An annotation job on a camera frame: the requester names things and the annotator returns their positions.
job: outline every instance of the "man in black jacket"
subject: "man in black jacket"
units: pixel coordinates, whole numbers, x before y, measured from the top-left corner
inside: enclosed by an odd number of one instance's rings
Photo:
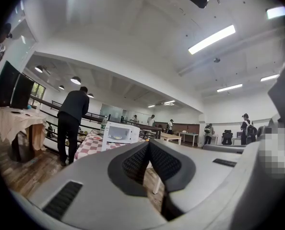
[[[81,118],[88,111],[89,98],[87,96],[88,89],[81,87],[79,91],[71,91],[64,103],[62,104],[58,117],[58,150],[59,159],[62,166],[66,165],[66,133],[69,140],[69,164],[73,163],[74,155],[77,150],[77,135]]]

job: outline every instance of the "window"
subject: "window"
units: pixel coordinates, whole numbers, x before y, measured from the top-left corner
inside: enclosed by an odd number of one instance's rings
[[[32,88],[31,95],[32,95],[32,96],[35,96],[35,97],[37,97],[37,98],[39,98],[39,99],[42,99],[42,97],[43,97],[45,91],[46,91],[46,88],[45,88],[45,87],[43,87],[43,86],[40,85],[39,83],[36,83],[36,82],[35,82],[34,85],[33,85],[33,88]],[[28,103],[29,103],[30,105],[34,105],[34,106],[39,106],[39,105],[40,105],[40,103],[39,103],[38,101],[35,101],[35,100],[32,99],[32,98],[29,99]]]

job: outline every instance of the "black office chair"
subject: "black office chair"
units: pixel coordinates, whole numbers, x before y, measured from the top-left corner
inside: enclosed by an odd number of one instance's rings
[[[221,144],[232,145],[232,137],[233,133],[231,133],[231,130],[225,130],[223,136],[221,136]]]

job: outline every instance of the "black jacket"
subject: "black jacket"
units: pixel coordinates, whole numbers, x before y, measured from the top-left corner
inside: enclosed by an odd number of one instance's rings
[[[60,112],[65,112],[81,123],[82,116],[88,112],[88,105],[89,98],[83,91],[71,91],[59,109],[57,116]]]

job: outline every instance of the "white microwave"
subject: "white microwave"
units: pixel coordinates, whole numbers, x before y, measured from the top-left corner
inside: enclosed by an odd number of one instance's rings
[[[103,135],[102,151],[107,150],[107,143],[131,144],[138,142],[140,128],[133,125],[125,125],[107,122]]]

